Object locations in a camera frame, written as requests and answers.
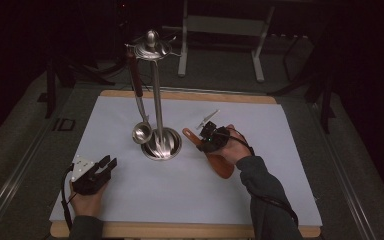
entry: hand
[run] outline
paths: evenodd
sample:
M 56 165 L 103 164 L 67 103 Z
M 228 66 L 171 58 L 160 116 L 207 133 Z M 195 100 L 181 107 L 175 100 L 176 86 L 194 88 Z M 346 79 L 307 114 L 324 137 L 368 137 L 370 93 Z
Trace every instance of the hand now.
M 238 138 L 242 141 L 245 141 L 245 139 L 235 131 L 235 126 L 230 124 L 226 128 L 229 130 L 230 136 Z M 234 165 L 236 165 L 236 163 L 240 159 L 247 157 L 247 156 L 251 156 L 251 152 L 249 151 L 249 149 L 245 145 L 243 145 L 242 143 L 236 141 L 235 139 L 229 139 L 226 146 L 224 146 L 223 148 L 221 148 L 215 152 L 212 152 L 211 154 L 221 155 L 228 162 L 230 162 Z
M 108 182 L 104 184 L 99 191 L 93 195 L 80 195 L 73 192 L 73 186 L 70 181 L 70 199 L 76 216 L 98 217 L 101 212 L 101 199 Z

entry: camera rig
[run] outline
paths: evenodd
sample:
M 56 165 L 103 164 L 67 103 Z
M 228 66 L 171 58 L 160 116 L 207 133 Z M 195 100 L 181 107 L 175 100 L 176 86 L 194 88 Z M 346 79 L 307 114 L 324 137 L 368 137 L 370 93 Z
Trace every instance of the camera rig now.
M 236 132 L 241 135 L 245 140 L 245 137 L 241 133 L 239 133 L 238 131 Z M 197 148 L 201 152 L 211 153 L 217 151 L 226 146 L 229 139 L 233 139 L 245 145 L 250 150 L 251 154 L 254 156 L 254 150 L 248 145 L 246 140 L 242 141 L 241 139 L 231 136 L 229 128 L 217 128 L 217 126 L 211 121 L 208 121 L 207 124 L 205 124 L 199 135 L 202 137 L 202 144 L 198 145 Z

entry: white paper sheet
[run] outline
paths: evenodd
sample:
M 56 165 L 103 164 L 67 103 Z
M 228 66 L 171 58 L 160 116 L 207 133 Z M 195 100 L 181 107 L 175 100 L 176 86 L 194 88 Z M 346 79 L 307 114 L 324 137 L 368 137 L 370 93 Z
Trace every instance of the white paper sheet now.
M 152 99 L 144 99 L 150 124 L 156 128 Z M 289 125 L 280 105 L 162 100 L 164 127 L 182 137 L 180 153 L 168 161 L 153 161 L 131 138 L 141 120 L 135 99 L 99 97 L 76 155 L 100 160 L 117 158 L 118 166 L 103 199 L 101 219 L 125 222 L 251 224 L 250 197 L 235 169 L 225 180 L 212 170 L 203 153 L 182 134 L 195 132 L 203 118 L 218 127 L 232 123 L 246 136 L 256 155 L 263 157 L 297 213 L 300 225 L 321 226 L 321 218 L 304 173 Z M 58 200 L 50 220 L 63 220 Z

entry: right hand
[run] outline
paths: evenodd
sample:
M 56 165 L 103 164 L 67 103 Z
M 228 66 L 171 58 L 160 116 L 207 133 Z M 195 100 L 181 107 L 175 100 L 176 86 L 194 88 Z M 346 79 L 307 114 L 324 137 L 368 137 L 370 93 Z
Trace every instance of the right hand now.
M 226 128 L 229 130 L 230 136 L 245 141 L 245 139 L 235 131 L 235 126 L 230 124 Z M 235 139 L 229 139 L 226 146 L 215 152 L 211 152 L 210 154 L 221 155 L 228 162 L 234 165 L 236 165 L 236 163 L 242 158 L 251 156 L 249 149 Z

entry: round metal base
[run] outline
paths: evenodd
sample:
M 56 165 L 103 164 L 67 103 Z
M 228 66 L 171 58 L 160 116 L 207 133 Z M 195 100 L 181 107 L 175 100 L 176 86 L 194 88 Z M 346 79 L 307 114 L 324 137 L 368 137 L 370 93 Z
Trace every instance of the round metal base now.
M 175 157 L 182 148 L 182 138 L 171 128 L 163 128 L 163 139 L 158 141 L 158 129 L 152 132 L 151 140 L 142 144 L 142 152 L 148 158 L 157 161 L 169 160 Z

